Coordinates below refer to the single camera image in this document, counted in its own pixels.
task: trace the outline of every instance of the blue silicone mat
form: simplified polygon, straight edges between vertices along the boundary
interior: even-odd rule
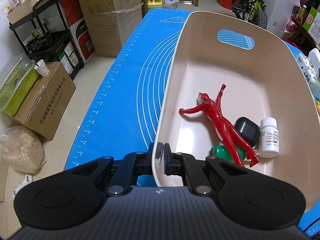
[[[130,36],[101,83],[71,148],[65,169],[105,155],[115,160],[147,151],[156,136],[164,88],[180,31],[190,11],[155,8]],[[222,30],[219,40],[253,47],[251,38]],[[287,44],[296,57],[300,51]],[[138,185],[156,186],[152,176]],[[320,201],[299,224],[308,235],[320,231]]]

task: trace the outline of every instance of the plastic bag of rice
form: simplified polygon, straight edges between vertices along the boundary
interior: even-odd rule
[[[0,155],[17,171],[31,174],[46,162],[38,136],[24,126],[13,126],[0,133]]]

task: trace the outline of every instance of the bottle cap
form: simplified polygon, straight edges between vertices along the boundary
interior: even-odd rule
[[[272,117],[267,117],[267,118],[262,119],[260,122],[260,129],[263,129],[267,126],[273,126],[276,129],[278,129],[277,120]]]

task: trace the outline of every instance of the yellow plastic jug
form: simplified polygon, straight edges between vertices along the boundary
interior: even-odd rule
[[[162,8],[162,0],[147,0],[147,8],[148,10],[152,8]]]

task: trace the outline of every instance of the tissue package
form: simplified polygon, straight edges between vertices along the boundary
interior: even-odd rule
[[[310,59],[302,53],[299,53],[297,56],[297,62],[308,82],[312,94],[315,97],[320,98],[320,82],[314,65],[311,63]]]

